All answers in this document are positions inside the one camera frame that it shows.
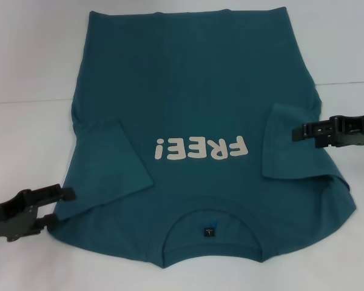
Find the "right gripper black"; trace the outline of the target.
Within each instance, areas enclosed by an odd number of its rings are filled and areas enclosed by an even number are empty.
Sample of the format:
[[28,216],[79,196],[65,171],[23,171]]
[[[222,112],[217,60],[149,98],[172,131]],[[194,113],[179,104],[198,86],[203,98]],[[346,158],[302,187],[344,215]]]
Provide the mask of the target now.
[[315,139],[315,147],[364,146],[363,116],[332,116],[328,120],[302,124],[292,130],[292,141]]

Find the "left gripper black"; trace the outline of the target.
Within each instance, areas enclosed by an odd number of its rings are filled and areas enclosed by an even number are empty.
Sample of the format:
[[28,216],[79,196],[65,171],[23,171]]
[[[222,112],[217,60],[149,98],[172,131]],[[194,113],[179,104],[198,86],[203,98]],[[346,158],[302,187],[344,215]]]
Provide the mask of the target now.
[[52,213],[38,218],[38,208],[35,206],[41,207],[60,200],[75,199],[76,195],[72,188],[62,188],[59,184],[37,190],[20,191],[14,198],[0,203],[0,237],[13,242],[25,236],[38,235],[45,228],[54,229],[59,223],[57,215]]

